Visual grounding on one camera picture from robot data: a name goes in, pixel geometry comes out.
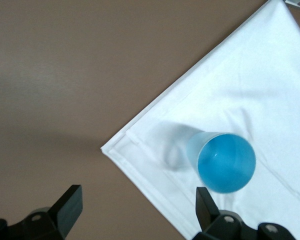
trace brown surface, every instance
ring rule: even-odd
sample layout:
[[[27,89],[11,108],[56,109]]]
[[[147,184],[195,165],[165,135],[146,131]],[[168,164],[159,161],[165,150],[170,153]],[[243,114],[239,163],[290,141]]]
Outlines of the brown surface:
[[[264,2],[0,1],[0,218],[81,184],[68,240],[183,239],[100,147]]]

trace cup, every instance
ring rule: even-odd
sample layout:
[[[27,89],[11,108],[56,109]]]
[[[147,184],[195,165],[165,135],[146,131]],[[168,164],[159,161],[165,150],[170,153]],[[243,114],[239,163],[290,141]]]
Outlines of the cup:
[[[254,149],[233,133],[199,132],[188,141],[186,154],[203,183],[218,193],[243,188],[256,168]]]

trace folded cloth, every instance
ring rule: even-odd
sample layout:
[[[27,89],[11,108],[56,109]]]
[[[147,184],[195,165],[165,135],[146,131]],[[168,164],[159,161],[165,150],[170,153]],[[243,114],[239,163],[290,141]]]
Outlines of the folded cloth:
[[[186,239],[201,230],[204,184],[185,155],[199,131],[238,134],[255,150],[244,188],[210,191],[219,209],[300,240],[300,29],[284,1],[265,3],[101,148]]]

